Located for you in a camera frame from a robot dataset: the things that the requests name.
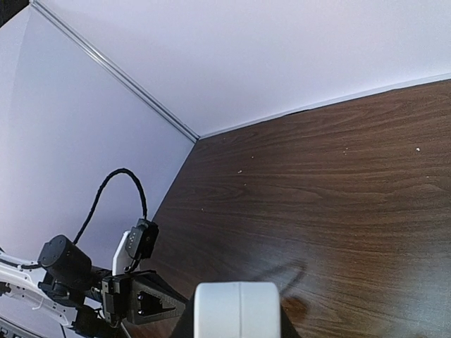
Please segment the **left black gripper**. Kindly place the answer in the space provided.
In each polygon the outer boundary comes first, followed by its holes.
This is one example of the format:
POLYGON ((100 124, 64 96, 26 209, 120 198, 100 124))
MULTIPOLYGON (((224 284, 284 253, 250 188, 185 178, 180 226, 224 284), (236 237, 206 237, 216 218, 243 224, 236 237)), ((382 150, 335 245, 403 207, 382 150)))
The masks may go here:
POLYGON ((148 324, 182 315, 186 298, 155 271, 107 276, 101 281, 108 324, 148 324))

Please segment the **white remote control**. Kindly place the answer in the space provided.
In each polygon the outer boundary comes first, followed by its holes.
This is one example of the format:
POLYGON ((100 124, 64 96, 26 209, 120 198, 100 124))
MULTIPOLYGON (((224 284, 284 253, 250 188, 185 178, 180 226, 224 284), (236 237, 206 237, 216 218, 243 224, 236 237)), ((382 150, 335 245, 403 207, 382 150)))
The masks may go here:
POLYGON ((194 293, 196 338, 280 338, 278 288, 272 282, 204 282, 194 293))

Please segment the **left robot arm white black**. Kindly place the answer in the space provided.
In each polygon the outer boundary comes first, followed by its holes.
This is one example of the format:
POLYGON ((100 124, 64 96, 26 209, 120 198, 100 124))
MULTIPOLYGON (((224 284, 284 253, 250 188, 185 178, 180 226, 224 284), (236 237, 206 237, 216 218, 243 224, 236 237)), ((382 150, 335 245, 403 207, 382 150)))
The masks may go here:
POLYGON ((124 337, 133 325, 174 318, 188 300, 155 271, 141 271, 156 233, 127 231, 110 270, 96 267, 69 238, 47 242, 36 261, 1 254, 1 294, 28 303, 81 337, 124 337))

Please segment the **left aluminium frame post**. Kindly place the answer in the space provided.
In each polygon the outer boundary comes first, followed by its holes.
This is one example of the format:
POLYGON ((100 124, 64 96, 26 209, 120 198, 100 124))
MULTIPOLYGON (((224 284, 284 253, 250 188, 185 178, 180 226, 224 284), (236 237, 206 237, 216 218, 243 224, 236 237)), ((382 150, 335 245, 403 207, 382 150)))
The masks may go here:
POLYGON ((152 96, 143 86, 133 80, 131 76, 116 65, 91 42, 60 18, 53 10, 45 5, 43 1, 30 1, 30 5, 55 28, 69 38, 70 41, 82 49, 93 61, 99 64, 107 73, 119 81, 127 90, 133 93, 148 108, 163 118, 184 137, 188 138, 194 144, 200 139, 200 136, 193 129, 176 117, 174 113, 152 96))

